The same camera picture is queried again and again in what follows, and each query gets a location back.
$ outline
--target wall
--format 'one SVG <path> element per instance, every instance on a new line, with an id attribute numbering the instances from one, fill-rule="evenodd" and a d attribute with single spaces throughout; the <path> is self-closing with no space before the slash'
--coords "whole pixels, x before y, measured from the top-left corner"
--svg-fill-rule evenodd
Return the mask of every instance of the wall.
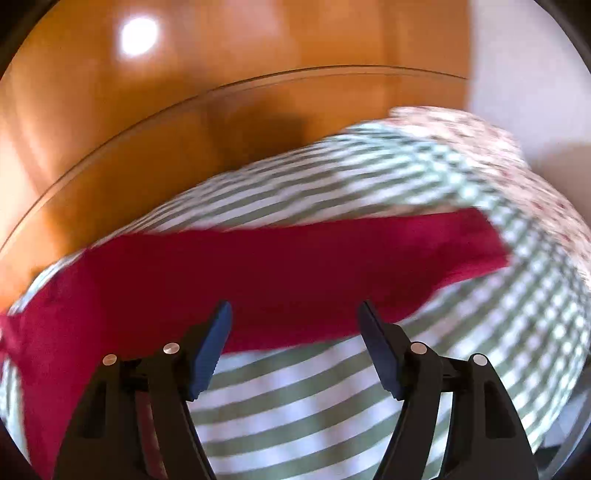
<path id="1" fill-rule="evenodd" d="M 469 109 L 511 131 L 591 224 L 591 74 L 534 0 L 472 0 Z"/>

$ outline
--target green and white striped cloth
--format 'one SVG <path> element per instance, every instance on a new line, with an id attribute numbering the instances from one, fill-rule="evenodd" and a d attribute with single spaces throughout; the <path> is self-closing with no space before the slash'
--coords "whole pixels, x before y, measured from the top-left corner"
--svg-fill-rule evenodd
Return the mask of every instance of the green and white striped cloth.
<path id="1" fill-rule="evenodd" d="M 380 122 L 359 124 L 218 175 L 114 235 L 319 222 L 393 207 L 418 214 L 441 205 L 483 211 L 509 245 L 511 265 L 445 288 L 401 325 L 440 355 L 485 354 L 535 449 L 582 370 L 591 296 L 562 247 L 449 147 Z M 75 258 L 44 272 L 14 310 Z M 400 408 L 381 388 L 360 336 L 225 355 L 209 390 L 189 404 L 221 480 L 370 479 Z M 450 408 L 451 395 L 442 395 L 425 478 L 439 470 Z"/>

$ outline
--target silver screw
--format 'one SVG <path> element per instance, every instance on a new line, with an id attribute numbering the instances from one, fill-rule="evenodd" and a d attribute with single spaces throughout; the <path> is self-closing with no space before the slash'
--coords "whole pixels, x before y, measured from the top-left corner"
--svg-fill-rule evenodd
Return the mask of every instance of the silver screw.
<path id="1" fill-rule="evenodd" d="M 167 355 L 172 355 L 181 349 L 180 345 L 174 342 L 167 343 L 162 349 Z"/>
<path id="2" fill-rule="evenodd" d="M 479 353 L 474 355 L 472 357 L 472 360 L 474 360 L 474 363 L 476 365 L 480 365 L 481 367 L 484 367 L 488 363 L 488 359 L 484 355 L 481 355 Z"/>
<path id="3" fill-rule="evenodd" d="M 427 347 L 424 343 L 421 342 L 412 343 L 410 349 L 417 355 L 424 355 L 425 353 L 427 353 Z"/>
<path id="4" fill-rule="evenodd" d="M 113 365 L 116 361 L 117 355 L 115 355 L 114 353 L 110 353 L 109 355 L 105 355 L 103 357 L 103 365 L 106 365 L 107 367 Z"/>

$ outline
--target orange wooden surface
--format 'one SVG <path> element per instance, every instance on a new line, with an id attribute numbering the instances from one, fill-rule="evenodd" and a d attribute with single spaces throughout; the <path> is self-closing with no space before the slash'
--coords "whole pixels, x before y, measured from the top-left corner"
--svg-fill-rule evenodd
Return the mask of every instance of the orange wooden surface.
<path id="1" fill-rule="evenodd" d="M 159 32 L 129 57 L 135 17 Z M 395 105 L 461 108 L 468 40 L 467 0 L 60 0 L 0 79 L 0 308 L 215 173 Z"/>

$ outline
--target red fabric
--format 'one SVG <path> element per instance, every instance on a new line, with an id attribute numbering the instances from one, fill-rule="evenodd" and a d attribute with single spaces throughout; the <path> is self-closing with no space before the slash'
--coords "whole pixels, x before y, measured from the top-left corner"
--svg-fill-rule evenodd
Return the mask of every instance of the red fabric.
<path id="1" fill-rule="evenodd" d="M 278 348 L 355 334 L 364 299 L 396 322 L 437 288 L 506 264 L 498 234 L 476 209 L 115 238 L 3 319 L 4 348 L 22 375 L 33 466 L 51 477 L 72 411 L 105 354 L 149 355 L 221 299 L 234 311 L 226 352 Z"/>

